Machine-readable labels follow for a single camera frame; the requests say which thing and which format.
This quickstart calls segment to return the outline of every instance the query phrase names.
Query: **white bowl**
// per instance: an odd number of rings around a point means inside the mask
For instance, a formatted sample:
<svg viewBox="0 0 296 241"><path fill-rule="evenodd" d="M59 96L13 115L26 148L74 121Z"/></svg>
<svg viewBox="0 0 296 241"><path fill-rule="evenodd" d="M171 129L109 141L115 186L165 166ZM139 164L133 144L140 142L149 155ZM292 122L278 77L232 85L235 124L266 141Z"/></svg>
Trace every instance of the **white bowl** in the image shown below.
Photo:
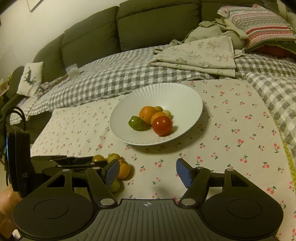
<svg viewBox="0 0 296 241"><path fill-rule="evenodd" d="M169 110L173 118L172 134L160 137L151 128L148 131L135 131L128 121L138 116L144 106L161 106ZM188 131L202 113L202 100L190 87L177 83L148 85L128 94L113 109L110 116L110 129L121 141L136 145L149 146L173 140Z"/></svg>

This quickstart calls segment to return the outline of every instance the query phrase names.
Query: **red tomato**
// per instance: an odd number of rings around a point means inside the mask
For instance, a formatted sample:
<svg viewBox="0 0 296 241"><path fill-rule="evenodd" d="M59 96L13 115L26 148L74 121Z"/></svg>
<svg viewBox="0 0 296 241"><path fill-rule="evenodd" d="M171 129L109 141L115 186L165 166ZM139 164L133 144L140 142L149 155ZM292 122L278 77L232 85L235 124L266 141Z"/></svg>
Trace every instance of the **red tomato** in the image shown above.
<svg viewBox="0 0 296 241"><path fill-rule="evenodd" d="M173 123L169 117L160 116L152 122L152 128L157 135L165 136L173 128Z"/></svg>

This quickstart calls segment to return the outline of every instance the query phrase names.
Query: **picture frame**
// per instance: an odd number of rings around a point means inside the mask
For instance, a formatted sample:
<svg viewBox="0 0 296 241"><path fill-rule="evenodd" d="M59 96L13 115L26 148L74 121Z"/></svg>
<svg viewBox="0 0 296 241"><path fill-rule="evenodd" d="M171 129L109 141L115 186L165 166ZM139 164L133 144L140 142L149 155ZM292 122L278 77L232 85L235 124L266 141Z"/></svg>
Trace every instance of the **picture frame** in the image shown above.
<svg viewBox="0 0 296 241"><path fill-rule="evenodd" d="M33 12L43 0L27 0L28 8L30 12Z"/></svg>

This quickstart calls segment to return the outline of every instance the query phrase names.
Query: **white wall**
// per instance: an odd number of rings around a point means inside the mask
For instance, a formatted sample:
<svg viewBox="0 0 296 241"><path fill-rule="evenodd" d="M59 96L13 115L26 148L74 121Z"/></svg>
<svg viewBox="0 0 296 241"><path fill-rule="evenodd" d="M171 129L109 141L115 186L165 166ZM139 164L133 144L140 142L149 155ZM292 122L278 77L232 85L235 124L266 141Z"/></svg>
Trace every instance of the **white wall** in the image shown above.
<svg viewBox="0 0 296 241"><path fill-rule="evenodd" d="M0 79L33 61L36 53L64 30L125 0L44 0L32 13L17 0L1 14Z"/></svg>

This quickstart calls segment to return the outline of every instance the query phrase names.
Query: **cherry print tablecloth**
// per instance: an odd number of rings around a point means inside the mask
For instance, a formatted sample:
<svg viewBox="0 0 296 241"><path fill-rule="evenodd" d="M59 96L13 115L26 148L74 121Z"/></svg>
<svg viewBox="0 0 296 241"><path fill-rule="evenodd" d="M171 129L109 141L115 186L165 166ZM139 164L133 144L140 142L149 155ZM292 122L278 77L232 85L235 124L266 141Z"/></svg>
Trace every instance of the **cherry print tablecloth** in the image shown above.
<svg viewBox="0 0 296 241"><path fill-rule="evenodd" d="M186 191L176 174L176 160L223 173L234 168L272 196L283 208L277 234L282 241L296 235L295 186L279 131L256 91L242 80L183 82L203 100L196 125L171 142L136 147L119 141L109 128L118 96L77 107L56 109L31 148L31 155L93 156L118 153L133 166L116 198L174 198ZM216 189L210 189L209 195Z"/></svg>

